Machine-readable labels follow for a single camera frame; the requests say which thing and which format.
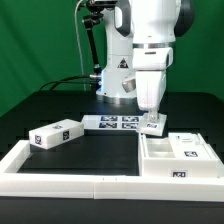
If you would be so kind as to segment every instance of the green backdrop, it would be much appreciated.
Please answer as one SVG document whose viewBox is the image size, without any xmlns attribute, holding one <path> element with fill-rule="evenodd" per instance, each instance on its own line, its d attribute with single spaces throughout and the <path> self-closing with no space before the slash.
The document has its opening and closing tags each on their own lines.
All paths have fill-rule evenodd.
<svg viewBox="0 0 224 224">
<path fill-rule="evenodd" d="M 43 84 L 80 75 L 75 36 L 75 0 L 0 1 L 0 116 Z M 168 91 L 200 91 L 224 99 L 224 1 L 194 0 L 191 30 L 177 39 L 168 69 Z M 85 73 L 92 58 L 78 14 Z M 106 62 L 104 26 L 94 28 L 99 60 Z M 70 86 L 70 89 L 83 88 Z"/>
</svg>

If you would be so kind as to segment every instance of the black cable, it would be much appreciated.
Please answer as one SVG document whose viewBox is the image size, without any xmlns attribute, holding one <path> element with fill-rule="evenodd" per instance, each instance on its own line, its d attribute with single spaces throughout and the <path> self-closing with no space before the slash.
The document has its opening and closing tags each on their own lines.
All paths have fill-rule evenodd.
<svg viewBox="0 0 224 224">
<path fill-rule="evenodd" d="M 57 86 L 58 86 L 61 83 L 67 83 L 67 84 L 88 84 L 87 82 L 54 81 L 54 82 L 48 82 L 48 83 L 44 84 L 43 86 L 41 86 L 41 88 L 39 89 L 39 91 L 42 91 L 43 88 L 46 87 L 46 86 L 48 86 L 48 85 L 57 84 Z"/>
<path fill-rule="evenodd" d="M 60 82 L 63 82 L 63 81 L 70 81 L 70 80 L 74 80 L 74 79 L 87 79 L 87 78 L 89 78 L 89 75 L 71 76 L 71 77 L 62 79 L 58 82 L 55 82 L 55 84 L 49 90 L 54 90 L 58 85 L 61 84 Z"/>
</svg>

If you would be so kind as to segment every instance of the white box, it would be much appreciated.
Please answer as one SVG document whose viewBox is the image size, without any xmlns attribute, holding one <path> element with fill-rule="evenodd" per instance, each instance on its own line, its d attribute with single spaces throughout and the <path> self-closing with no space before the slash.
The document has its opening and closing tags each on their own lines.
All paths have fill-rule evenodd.
<svg viewBox="0 0 224 224">
<path fill-rule="evenodd" d="M 62 120 L 29 132 L 30 144 L 50 149 L 84 135 L 84 125 L 73 120 Z"/>
<path fill-rule="evenodd" d="M 219 177 L 220 159 L 200 134 L 170 134 L 164 139 L 139 135 L 139 172 L 145 177 Z"/>
</svg>

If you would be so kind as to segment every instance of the white block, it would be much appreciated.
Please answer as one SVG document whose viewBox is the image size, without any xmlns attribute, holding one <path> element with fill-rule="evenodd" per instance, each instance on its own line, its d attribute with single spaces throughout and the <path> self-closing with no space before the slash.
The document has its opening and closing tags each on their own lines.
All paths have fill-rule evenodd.
<svg viewBox="0 0 224 224">
<path fill-rule="evenodd" d="M 223 178 L 129 177 L 126 199 L 223 201 Z"/>
<path fill-rule="evenodd" d="M 135 131 L 141 116 L 84 115 L 85 130 Z"/>
<path fill-rule="evenodd" d="M 156 123 L 152 123 L 148 119 L 148 113 L 145 113 L 140 120 L 136 131 L 141 134 L 162 136 L 166 117 L 167 116 L 164 114 L 159 114 L 158 121 Z"/>
<path fill-rule="evenodd" d="M 30 144 L 44 149 L 50 149 L 82 135 L 84 135 L 84 125 L 69 119 L 29 132 Z"/>
<path fill-rule="evenodd" d="M 92 175 L 0 175 L 0 196 L 93 198 L 93 187 Z"/>
</svg>

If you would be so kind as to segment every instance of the black surface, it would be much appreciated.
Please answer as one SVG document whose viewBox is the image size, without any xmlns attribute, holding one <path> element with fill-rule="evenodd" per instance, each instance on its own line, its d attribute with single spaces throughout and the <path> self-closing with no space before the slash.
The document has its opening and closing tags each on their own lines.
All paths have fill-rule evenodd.
<svg viewBox="0 0 224 224">
<path fill-rule="evenodd" d="M 223 159 L 224 104 L 203 93 L 169 93 L 161 103 L 167 132 L 200 132 Z M 43 91 L 0 118 L 5 155 L 28 131 L 84 114 L 141 115 L 137 105 L 100 103 L 92 93 Z M 87 131 L 85 136 L 33 156 L 20 172 L 137 175 L 135 132 Z M 224 203 L 141 200 L 0 198 L 1 223 L 224 223 Z"/>
</svg>

